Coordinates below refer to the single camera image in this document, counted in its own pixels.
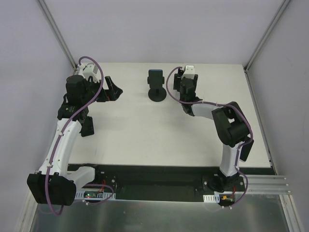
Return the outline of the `blue-edged black phone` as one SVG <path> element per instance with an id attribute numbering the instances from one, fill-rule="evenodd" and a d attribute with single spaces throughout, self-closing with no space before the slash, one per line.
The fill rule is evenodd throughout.
<path id="1" fill-rule="evenodd" d="M 163 70 L 150 69 L 148 71 L 147 83 L 150 89 L 159 89 L 164 84 Z"/>

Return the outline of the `black clamp phone stand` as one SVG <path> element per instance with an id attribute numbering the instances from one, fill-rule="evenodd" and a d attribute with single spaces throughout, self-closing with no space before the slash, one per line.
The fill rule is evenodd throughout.
<path id="1" fill-rule="evenodd" d="M 149 89 L 148 91 L 149 99 L 154 102 L 161 102 L 166 98 L 166 96 L 167 92 L 163 86 L 159 89 Z"/>

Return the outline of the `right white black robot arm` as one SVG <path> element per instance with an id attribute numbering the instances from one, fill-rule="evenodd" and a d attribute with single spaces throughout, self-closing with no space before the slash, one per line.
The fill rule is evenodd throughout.
<path id="1" fill-rule="evenodd" d="M 237 102 L 217 104 L 205 102 L 196 95 L 198 75 L 193 65 L 178 67 L 173 89 L 177 99 L 190 116 L 213 120 L 217 135 L 223 144 L 222 161 L 218 173 L 207 183 L 209 189 L 224 192 L 232 188 L 240 176 L 239 162 L 245 162 L 253 146 L 253 132 Z"/>

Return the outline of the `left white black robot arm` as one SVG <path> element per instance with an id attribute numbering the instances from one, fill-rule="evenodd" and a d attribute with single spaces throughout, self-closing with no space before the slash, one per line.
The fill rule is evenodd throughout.
<path id="1" fill-rule="evenodd" d="M 57 128 L 52 145 L 43 164 L 35 174 L 29 174 L 27 185 L 39 204 L 70 206 L 77 190 L 88 184 L 91 188 L 101 185 L 102 176 L 93 167 L 82 166 L 68 173 L 68 163 L 78 135 L 94 134 L 94 124 L 86 104 L 116 101 L 123 90 L 110 76 L 105 77 L 108 89 L 92 76 L 72 75 L 66 79 L 66 94 L 57 113 Z"/>

